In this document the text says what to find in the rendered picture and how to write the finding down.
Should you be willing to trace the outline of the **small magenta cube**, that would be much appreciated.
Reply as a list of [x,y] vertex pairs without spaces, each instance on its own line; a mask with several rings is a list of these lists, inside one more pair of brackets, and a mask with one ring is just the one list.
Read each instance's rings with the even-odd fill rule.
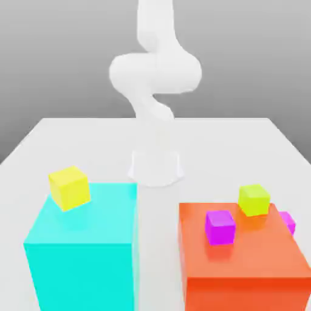
[[236,223],[228,210],[207,211],[205,234],[210,245],[234,243]]
[[282,217],[282,220],[286,224],[287,228],[289,229],[289,232],[291,233],[291,235],[294,235],[295,228],[296,228],[296,222],[294,221],[290,213],[287,211],[280,211],[279,214]]

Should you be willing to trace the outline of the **small lime yellow cube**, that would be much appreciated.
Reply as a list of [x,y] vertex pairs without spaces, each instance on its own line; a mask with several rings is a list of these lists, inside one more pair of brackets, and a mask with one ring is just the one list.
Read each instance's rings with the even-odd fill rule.
[[270,194],[260,184],[241,186],[238,205],[247,217],[266,215],[270,206]]

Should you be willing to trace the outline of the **large cyan box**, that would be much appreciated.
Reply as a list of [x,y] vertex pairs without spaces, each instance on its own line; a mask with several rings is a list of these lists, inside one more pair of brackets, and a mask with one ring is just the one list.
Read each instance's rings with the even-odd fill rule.
[[24,241],[40,311],[138,311],[137,185],[89,188],[70,211],[48,197]]

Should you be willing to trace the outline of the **large orange box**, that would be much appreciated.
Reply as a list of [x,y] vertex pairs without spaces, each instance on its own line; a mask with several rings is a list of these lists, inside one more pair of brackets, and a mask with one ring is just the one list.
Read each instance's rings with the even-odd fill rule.
[[[209,244],[213,210],[231,213],[233,244]],[[185,311],[306,311],[311,267],[274,205],[248,217],[236,203],[181,203],[179,250]]]

